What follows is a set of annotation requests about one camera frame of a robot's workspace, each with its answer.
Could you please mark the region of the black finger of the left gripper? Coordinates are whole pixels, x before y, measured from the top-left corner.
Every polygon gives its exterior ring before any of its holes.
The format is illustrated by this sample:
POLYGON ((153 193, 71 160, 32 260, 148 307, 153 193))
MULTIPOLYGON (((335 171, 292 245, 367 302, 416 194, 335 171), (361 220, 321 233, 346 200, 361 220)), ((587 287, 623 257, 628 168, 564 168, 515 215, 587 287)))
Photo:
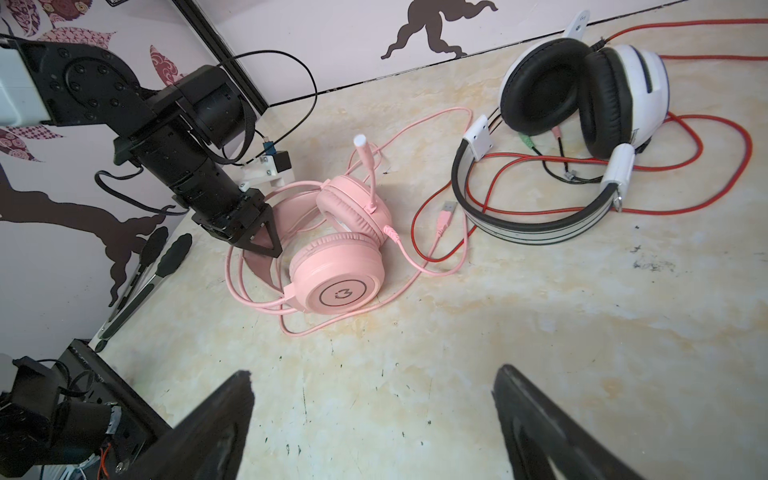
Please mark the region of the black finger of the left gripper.
POLYGON ((283 249, 271 206, 263 206, 259 210, 250 208, 244 213, 237 213, 230 227, 232 246, 270 258, 277 258, 282 254, 283 249))

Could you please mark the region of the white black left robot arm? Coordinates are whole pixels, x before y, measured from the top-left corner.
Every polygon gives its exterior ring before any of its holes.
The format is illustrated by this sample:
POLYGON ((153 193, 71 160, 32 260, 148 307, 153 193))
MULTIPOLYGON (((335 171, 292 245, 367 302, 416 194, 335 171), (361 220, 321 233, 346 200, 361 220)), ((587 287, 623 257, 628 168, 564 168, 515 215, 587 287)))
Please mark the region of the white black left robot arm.
POLYGON ((1 123, 22 127, 106 125, 114 162, 151 172, 211 236, 277 258, 272 207, 242 190, 218 154, 238 135, 250 143, 256 113, 218 66, 204 65, 162 90, 141 87, 114 53, 92 45, 1 37, 1 123))

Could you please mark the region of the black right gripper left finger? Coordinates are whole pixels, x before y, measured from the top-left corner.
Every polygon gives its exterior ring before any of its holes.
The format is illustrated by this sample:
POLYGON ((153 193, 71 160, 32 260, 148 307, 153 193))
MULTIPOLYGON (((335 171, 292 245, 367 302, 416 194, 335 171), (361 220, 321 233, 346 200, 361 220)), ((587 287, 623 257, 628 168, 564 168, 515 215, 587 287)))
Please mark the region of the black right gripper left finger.
POLYGON ((235 479, 255 396, 239 370, 132 463, 123 479, 235 479))

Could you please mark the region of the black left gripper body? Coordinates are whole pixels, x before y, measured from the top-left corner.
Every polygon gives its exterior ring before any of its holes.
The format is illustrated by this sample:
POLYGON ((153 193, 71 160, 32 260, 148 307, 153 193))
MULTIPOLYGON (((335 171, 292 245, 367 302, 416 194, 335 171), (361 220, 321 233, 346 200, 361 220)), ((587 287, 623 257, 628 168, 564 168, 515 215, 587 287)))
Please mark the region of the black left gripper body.
POLYGON ((180 128, 160 128, 147 137, 114 141, 115 162, 142 166, 194 212, 193 220, 219 240, 251 240, 270 230, 270 205, 257 189, 242 191, 213 154, 180 128))

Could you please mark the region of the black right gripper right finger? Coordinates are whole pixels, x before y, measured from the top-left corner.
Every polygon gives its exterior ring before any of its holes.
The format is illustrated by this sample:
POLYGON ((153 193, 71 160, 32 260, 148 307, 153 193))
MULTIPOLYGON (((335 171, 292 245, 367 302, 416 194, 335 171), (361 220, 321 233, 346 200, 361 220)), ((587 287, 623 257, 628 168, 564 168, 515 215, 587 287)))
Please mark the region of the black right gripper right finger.
POLYGON ((499 368, 492 396, 514 478, 641 477, 514 366, 499 368))

